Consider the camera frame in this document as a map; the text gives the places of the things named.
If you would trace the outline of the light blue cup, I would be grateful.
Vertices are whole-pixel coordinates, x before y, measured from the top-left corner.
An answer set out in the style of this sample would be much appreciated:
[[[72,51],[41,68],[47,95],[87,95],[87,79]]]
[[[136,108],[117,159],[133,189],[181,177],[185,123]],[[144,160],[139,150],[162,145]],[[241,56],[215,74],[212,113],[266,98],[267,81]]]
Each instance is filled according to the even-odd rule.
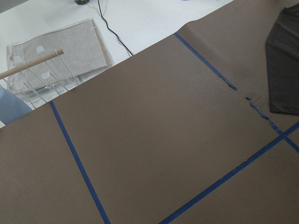
[[[10,91],[0,88],[0,120],[5,125],[31,112],[32,109]]]

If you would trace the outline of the clear bag with cardboard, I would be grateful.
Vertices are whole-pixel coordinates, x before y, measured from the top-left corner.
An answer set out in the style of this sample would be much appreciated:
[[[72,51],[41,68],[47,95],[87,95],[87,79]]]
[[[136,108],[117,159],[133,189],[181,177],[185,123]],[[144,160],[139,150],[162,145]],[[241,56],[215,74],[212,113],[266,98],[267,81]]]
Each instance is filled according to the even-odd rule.
[[[44,62],[4,78],[7,89],[33,108],[39,100],[47,102],[51,92],[59,96],[85,82],[93,72],[112,66],[93,19],[7,46],[9,69],[47,56]]]

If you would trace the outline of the wooden stick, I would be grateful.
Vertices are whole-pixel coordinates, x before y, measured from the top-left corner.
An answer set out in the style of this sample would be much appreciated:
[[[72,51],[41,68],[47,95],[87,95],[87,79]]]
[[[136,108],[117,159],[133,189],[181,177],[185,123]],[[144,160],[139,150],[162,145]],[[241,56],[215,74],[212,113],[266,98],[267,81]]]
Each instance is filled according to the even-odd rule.
[[[45,55],[45,56],[42,56],[42,57],[40,57],[38,59],[32,60],[30,62],[27,62],[25,64],[22,64],[20,66],[17,66],[15,68],[12,68],[12,69],[10,69],[8,71],[5,71],[5,72],[1,73],[0,74],[0,78],[4,79],[4,78],[6,78],[8,76],[14,75],[14,74],[16,74],[18,72],[21,72],[23,70],[26,70],[26,69],[31,68],[33,66],[36,66],[36,65],[38,65],[40,63],[46,62],[46,61],[48,61],[48,60],[50,60],[52,58],[58,57],[58,56],[63,55],[63,54],[64,54],[64,51],[62,49],[55,50],[55,52],[53,52],[53,53],[50,53],[50,54]]]

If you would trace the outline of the brown t-shirt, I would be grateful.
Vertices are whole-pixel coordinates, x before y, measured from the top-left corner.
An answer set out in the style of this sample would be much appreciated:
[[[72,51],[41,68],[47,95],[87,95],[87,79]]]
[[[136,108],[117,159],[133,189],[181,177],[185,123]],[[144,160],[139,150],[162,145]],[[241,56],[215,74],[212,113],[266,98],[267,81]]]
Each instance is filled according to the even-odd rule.
[[[270,111],[299,113],[299,5],[284,8],[266,40]]]

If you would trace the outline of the brown paper table cover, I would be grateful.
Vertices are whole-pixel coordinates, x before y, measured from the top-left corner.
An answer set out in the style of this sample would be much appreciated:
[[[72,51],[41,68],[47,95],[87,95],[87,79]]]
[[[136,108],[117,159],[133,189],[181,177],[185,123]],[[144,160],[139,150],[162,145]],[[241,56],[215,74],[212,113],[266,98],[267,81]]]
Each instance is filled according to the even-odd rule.
[[[298,223],[265,51],[295,4],[234,0],[1,128],[1,223]]]

